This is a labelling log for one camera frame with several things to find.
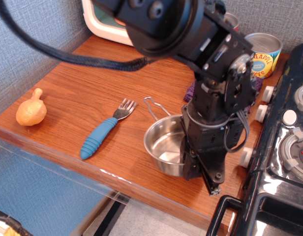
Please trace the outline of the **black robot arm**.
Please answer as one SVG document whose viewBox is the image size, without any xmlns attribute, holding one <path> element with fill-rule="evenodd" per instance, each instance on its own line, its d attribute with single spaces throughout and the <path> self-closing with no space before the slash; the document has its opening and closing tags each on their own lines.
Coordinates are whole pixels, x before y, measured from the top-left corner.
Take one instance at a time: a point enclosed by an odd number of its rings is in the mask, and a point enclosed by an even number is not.
<svg viewBox="0 0 303 236">
<path fill-rule="evenodd" d="M 134 48 L 149 60 L 173 58 L 195 75 L 192 99 L 182 108 L 183 177 L 202 177 L 211 195 L 225 180 L 225 156 L 241 149 L 246 110 L 255 102 L 252 45 L 205 0 L 95 0 L 123 22 Z"/>
</svg>

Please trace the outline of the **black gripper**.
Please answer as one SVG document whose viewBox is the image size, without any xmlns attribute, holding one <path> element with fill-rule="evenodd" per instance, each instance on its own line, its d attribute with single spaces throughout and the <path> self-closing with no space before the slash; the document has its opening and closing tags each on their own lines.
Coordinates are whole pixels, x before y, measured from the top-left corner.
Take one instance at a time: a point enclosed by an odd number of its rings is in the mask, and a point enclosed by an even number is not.
<svg viewBox="0 0 303 236">
<path fill-rule="evenodd" d="M 180 163 L 187 181 L 202 177 L 211 196 L 218 195 L 225 181 L 225 157 L 239 151 L 238 144 L 246 130 L 246 113 L 239 111 L 229 117 L 208 122 L 192 104 L 182 106 L 182 127 L 185 135 L 180 144 Z"/>
</svg>

